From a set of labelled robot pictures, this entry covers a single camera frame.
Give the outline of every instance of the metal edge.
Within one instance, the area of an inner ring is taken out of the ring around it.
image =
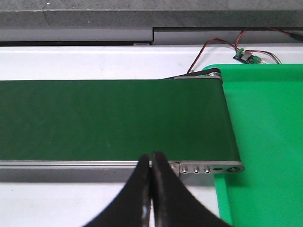
[[[179,162],[170,162],[179,176]],[[126,182],[137,161],[0,161],[0,182],[113,183]]]
[[[198,173],[205,173],[209,168],[213,174],[231,173],[228,170],[232,167],[239,168],[235,172],[244,170],[243,163],[237,161],[170,161],[169,164],[173,169],[179,168],[180,173],[184,173],[184,168],[188,169],[187,173],[195,173],[194,169],[196,173],[197,169]],[[0,161],[0,169],[133,169],[136,165],[137,161]]]
[[[223,83],[223,79],[222,79],[222,76],[221,76],[221,74],[219,73],[219,72],[212,72],[212,73],[210,73],[209,74],[209,76],[203,76],[203,77],[201,77],[201,76],[197,76],[197,77],[191,77],[191,76],[181,76],[181,77],[175,77],[174,79],[219,79],[222,83]]]
[[[244,171],[242,162],[238,161],[181,161],[182,174],[232,174]]]

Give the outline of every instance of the green tray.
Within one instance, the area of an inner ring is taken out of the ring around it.
[[[303,225],[303,65],[212,65],[246,169],[216,175],[220,216],[236,227]]]

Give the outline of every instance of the hole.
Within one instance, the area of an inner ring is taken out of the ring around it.
[[[227,171],[228,171],[228,172],[235,173],[235,172],[238,172],[239,170],[240,170],[240,168],[235,166],[235,167],[229,168]]]

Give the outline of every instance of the white surface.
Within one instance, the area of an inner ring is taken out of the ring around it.
[[[283,63],[303,63],[301,44],[250,47],[272,51]],[[186,73],[199,50],[200,46],[1,47],[0,79],[159,79]],[[195,69],[239,63],[234,55],[226,45],[210,45]]]
[[[283,63],[303,63],[303,46],[250,46],[271,51]],[[200,46],[1,47],[0,80],[160,79],[186,73]],[[210,45],[195,70],[218,63],[238,63],[233,49]],[[188,175],[185,183],[191,184]],[[213,184],[199,178],[189,190],[218,215]],[[0,226],[76,227],[97,215],[123,183],[0,183]]]

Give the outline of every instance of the screw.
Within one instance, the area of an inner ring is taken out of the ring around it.
[[[200,171],[199,171],[199,167],[195,167],[194,168],[194,174],[198,174]]]
[[[238,172],[239,170],[240,170],[239,167],[234,166],[234,167],[229,168],[227,171],[228,171],[228,172],[235,173],[235,172]]]
[[[186,167],[186,166],[182,167],[182,173],[184,173],[184,174],[187,174],[187,173],[188,173],[188,170],[187,170],[187,167]]]
[[[204,168],[204,173],[205,173],[205,174],[210,174],[210,168],[209,168],[208,166],[206,166],[206,167]]]

